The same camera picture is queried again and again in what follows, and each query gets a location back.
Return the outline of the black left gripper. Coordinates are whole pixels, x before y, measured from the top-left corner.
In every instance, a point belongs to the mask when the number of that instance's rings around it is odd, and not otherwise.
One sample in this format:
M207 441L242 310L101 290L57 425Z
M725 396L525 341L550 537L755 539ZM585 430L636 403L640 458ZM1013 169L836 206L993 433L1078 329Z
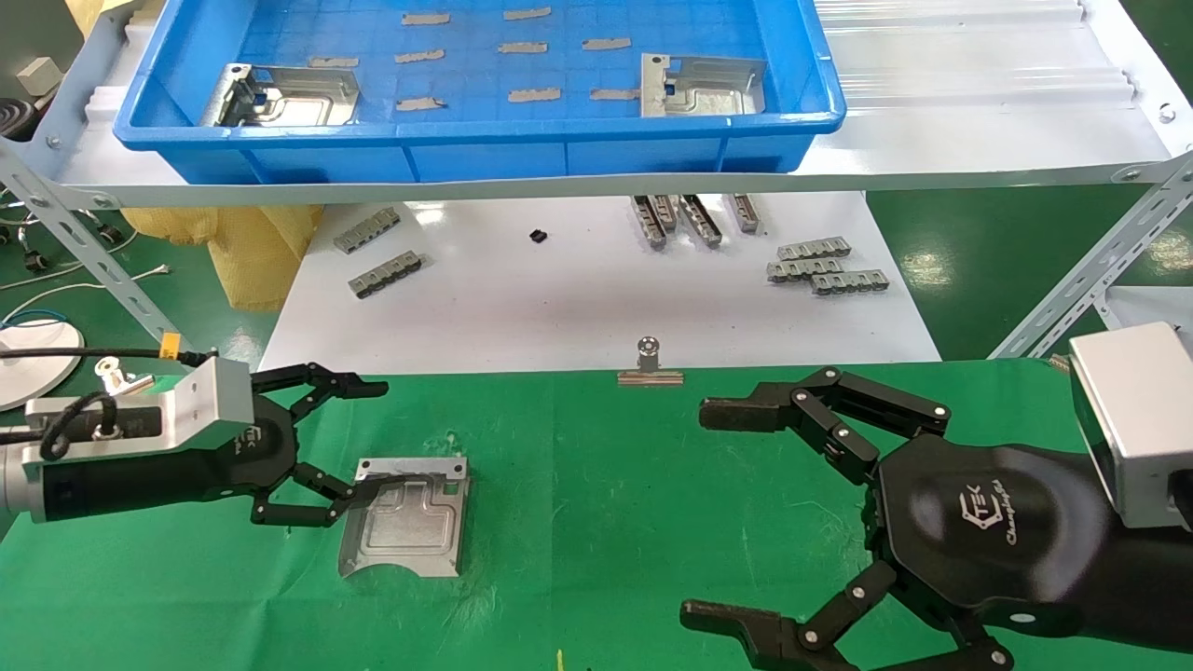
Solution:
M268 392L307 387L288 408L273 404ZM215 501L229 495L254 495L252 523L256 527L324 529L352 509L376 499L385 479L345 484L311 464L298 463L295 424L328 400L381 398L385 382L356 373L336 373L317 363L293 364L252 374L253 424L224 445L185 449L131 458L79 461L43 470L44 518L69 521L93 515L130 513L190 501ZM271 501L282 484L296 484L328 501L324 507Z

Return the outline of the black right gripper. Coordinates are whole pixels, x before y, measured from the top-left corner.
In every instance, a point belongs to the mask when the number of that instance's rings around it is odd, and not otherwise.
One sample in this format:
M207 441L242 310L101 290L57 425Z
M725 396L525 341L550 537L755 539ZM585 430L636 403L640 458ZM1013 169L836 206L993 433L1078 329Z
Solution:
M704 399L704 429L792 431L849 484L876 476L871 541L885 562L861 570L808 622L690 599L680 624L734 638L755 670L857 670L837 642L891 592L957 650L888 670L1010 670L1013 654L983 624L1076 636L1090 611L1083 581L1119 524L1090 458L956 445L939 437L951 415L945 404L837 368L760 382L746 398ZM880 458L849 419L913 439Z

